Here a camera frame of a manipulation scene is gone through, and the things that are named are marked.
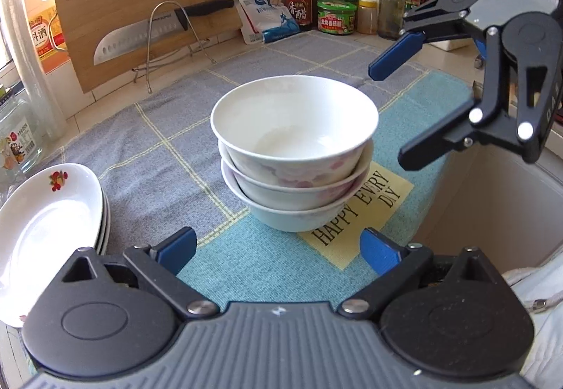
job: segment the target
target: white bowl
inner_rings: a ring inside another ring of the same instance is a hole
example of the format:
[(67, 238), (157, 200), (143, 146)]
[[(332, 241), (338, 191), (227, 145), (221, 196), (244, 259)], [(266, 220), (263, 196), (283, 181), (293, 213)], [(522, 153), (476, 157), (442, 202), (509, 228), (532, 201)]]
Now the white bowl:
[(211, 112), (213, 132), (237, 169), (285, 187), (320, 187), (349, 176), (378, 120), (362, 92), (317, 76), (246, 83)]
[(366, 143), (360, 159), (350, 176), (335, 184), (321, 187), (295, 188), (264, 184), (240, 172), (233, 164), (227, 147), (221, 141), (219, 141), (219, 153), (234, 173), (236, 182), (238, 182), (244, 195), (249, 199), (268, 208), (284, 211), (303, 211), (327, 205), (344, 195), (352, 186), (354, 180), (366, 168), (369, 168), (373, 156), (373, 141), (370, 139)]
[[(54, 172), (66, 173), (52, 182)], [(0, 209), (0, 320), (22, 327), (41, 293), (74, 251), (95, 247), (102, 190), (84, 165), (62, 164), (36, 173)]]
[(221, 160), (221, 172), (232, 193), (248, 205), (250, 212), (260, 222), (284, 232), (306, 232), (326, 224), (337, 216), (346, 202), (358, 191), (368, 177), (369, 167), (364, 174), (354, 180), (352, 187), (345, 195), (333, 203), (308, 211), (281, 211), (259, 205), (244, 195), (236, 182), (235, 174), (224, 160)]

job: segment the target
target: kitchen knife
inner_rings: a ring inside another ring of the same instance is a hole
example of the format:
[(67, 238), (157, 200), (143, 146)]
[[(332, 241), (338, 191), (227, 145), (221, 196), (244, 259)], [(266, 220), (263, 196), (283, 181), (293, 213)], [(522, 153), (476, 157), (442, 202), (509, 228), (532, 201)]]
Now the kitchen knife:
[[(221, 9), (233, 7), (233, 0), (209, 0), (196, 5), (185, 6), (188, 17), (212, 14)], [(146, 46), (148, 19), (141, 20), (109, 32), (98, 43), (94, 52), (94, 65), (107, 62), (128, 52)], [(188, 22), (180, 8), (167, 11), (153, 18), (151, 42), (187, 31)]]

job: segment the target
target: plaid cloth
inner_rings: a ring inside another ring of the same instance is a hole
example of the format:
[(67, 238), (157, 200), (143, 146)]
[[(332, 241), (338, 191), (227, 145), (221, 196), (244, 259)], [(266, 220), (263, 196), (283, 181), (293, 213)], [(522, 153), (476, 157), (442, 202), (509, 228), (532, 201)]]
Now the plaid cloth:
[(221, 307), (229, 300), (338, 304), (372, 281), (374, 272), (361, 256), (341, 271), (296, 234), (255, 220), (223, 183), (209, 115), (234, 86), (266, 76), (323, 76), (357, 87), (381, 112), (374, 161), (415, 185), (382, 229), (406, 244), (430, 206), (444, 159), (406, 172), (397, 163), (399, 148), (465, 101), (469, 89), (416, 63), (373, 82), (368, 64), (379, 53), (352, 38), (319, 32), (263, 45), (123, 109), (41, 167), (77, 162), (97, 174), (112, 212), (110, 254), (156, 244), (192, 226), (198, 252), (178, 276)]

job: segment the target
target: knife handle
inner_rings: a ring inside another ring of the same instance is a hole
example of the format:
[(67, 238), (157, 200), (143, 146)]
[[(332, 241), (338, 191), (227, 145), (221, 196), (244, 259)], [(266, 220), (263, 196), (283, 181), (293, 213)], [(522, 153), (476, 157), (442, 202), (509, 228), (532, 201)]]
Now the knife handle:
[[(196, 5), (184, 6), (184, 9), (188, 17), (199, 17), (213, 14), (221, 9), (228, 9), (234, 5), (235, 2), (233, 0), (208, 0)], [(188, 20), (186, 16), (184, 16), (184, 12), (180, 8), (175, 9), (174, 12), (176, 13), (176, 17), (178, 17), (178, 21), (182, 24), (184, 31), (187, 31)]]

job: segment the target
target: stacked bowls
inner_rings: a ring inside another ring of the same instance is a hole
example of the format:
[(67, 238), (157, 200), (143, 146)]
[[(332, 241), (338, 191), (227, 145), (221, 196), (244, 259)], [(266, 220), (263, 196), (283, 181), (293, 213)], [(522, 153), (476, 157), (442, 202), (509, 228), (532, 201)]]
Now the stacked bowls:
[(365, 181), (379, 115), (347, 84), (276, 76), (231, 90), (215, 105), (221, 170), (230, 190), (278, 230), (333, 219)]

